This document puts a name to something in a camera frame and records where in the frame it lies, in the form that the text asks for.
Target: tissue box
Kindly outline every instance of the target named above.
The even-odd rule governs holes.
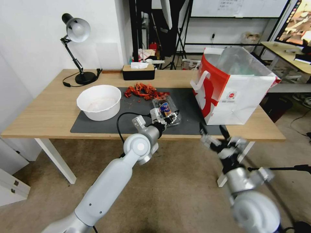
[[[155,67],[148,64],[144,69],[132,69],[131,65],[124,65],[122,74],[124,80],[151,80],[155,79]]]

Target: tissue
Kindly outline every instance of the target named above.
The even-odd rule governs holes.
[[[144,69],[147,68],[148,63],[143,62],[131,62],[131,69]]]

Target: white bowl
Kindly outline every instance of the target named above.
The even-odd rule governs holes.
[[[120,110],[121,91],[115,86],[98,85],[84,90],[77,98],[78,107],[91,120],[103,121]]]

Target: desk lamp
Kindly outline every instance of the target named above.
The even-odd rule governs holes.
[[[92,72],[84,72],[83,66],[78,61],[78,59],[72,55],[71,51],[69,50],[67,46],[67,44],[71,41],[77,42],[77,43],[85,41],[90,35],[90,31],[91,31],[90,25],[85,20],[80,19],[80,18],[73,18],[68,13],[65,13],[62,15],[62,20],[66,24],[67,35],[61,38],[61,42],[67,49],[68,53],[72,57],[74,64],[78,67],[79,72],[80,72],[75,77],[76,83],[81,84],[81,85],[86,85],[86,84],[96,81],[98,77]]]

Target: bag handle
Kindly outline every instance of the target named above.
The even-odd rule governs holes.
[[[204,72],[202,73],[202,75],[201,75],[201,78],[200,78],[198,84],[196,84],[193,80],[191,80],[191,81],[190,81],[190,85],[192,86],[192,88],[193,88],[195,91],[197,91],[197,90],[201,89],[201,86],[203,85],[203,82],[204,82],[205,77],[206,77],[207,79],[209,79],[210,76],[211,76],[211,74],[210,74],[208,71],[204,71]]]

